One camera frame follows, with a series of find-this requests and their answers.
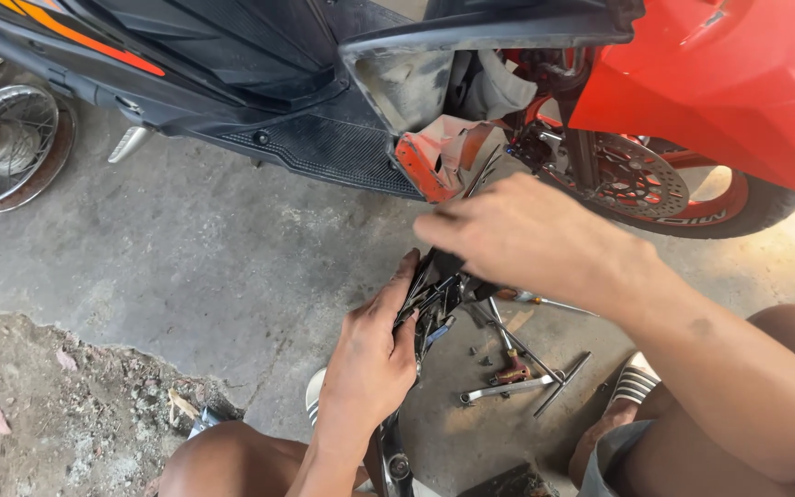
rubber footboard mat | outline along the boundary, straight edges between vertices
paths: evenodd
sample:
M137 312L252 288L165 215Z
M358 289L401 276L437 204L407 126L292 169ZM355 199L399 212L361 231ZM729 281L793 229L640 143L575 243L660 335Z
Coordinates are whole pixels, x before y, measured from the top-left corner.
M265 133L268 141L255 137ZM386 156L383 130L304 115L220 138L278 156L295 173L392 196L422 200L419 190Z

person's left hand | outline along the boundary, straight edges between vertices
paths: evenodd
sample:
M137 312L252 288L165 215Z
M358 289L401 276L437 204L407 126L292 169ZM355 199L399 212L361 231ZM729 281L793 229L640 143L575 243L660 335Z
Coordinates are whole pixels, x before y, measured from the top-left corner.
M413 314L392 336L410 289L419 251L403 257L379 294L343 320L321 389L315 437L320 447L363 458L376 425L398 407L416 380Z

person's right hand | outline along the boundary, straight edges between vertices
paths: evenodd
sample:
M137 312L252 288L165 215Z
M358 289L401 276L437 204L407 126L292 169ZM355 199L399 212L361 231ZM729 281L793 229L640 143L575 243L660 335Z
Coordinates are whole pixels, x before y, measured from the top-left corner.
M651 266L660 264L650 243L523 173L438 205L416 219L414 231L465 259L478 277L606 318L637 303Z

wrench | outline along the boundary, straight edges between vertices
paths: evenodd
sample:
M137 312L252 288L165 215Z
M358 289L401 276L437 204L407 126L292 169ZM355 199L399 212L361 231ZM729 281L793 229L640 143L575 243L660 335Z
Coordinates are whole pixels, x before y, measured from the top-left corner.
M458 400L463 404L470 404L472 401L486 397L487 395L497 395L506 392L519 392L520 390L528 390L530 388L541 387L554 382L554 378L550 376L543 376L536 379L527 379L519 383L509 383L508 385L500 385L498 387L482 388L474 390L473 392L465 392L458 396Z

shorts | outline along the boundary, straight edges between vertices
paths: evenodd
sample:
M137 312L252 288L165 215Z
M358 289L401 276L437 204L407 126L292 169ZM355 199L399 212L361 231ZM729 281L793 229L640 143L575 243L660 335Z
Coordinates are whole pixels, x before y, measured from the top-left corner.
M631 450L654 422L649 420L624 424L613 428L597 440L591 458L588 459L585 478L581 480L579 497L619 497L603 477L615 462L620 461Z

